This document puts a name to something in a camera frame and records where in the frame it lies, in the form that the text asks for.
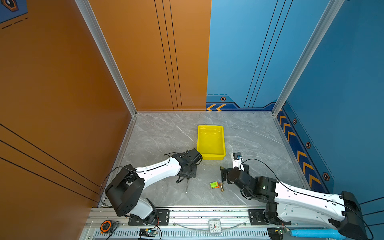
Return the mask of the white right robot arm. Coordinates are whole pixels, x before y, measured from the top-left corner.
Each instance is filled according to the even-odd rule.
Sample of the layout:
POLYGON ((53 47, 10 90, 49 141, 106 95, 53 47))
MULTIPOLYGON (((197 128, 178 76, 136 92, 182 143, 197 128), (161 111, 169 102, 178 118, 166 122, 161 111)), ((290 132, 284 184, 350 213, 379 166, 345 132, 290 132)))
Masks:
POLYGON ((221 167, 220 172, 222 181, 237 186, 244 198, 266 204, 264 219, 268 224, 310 223, 353 240, 368 239, 361 207, 353 193, 313 192, 269 177, 252 177, 238 167, 221 167))

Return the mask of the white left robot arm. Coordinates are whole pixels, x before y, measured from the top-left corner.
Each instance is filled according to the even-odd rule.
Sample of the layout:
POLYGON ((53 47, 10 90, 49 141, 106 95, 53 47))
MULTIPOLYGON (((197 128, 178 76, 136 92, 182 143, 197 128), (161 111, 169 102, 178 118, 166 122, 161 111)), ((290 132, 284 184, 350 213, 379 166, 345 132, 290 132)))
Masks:
POLYGON ((158 211, 149 199, 142 198, 143 190, 170 177, 178 177, 177 184, 195 178, 197 166, 203 159, 196 149, 172 152, 166 156, 166 160, 146 167, 123 166, 106 186, 106 197, 118 217, 129 215, 139 218, 147 225, 156 223, 158 211))

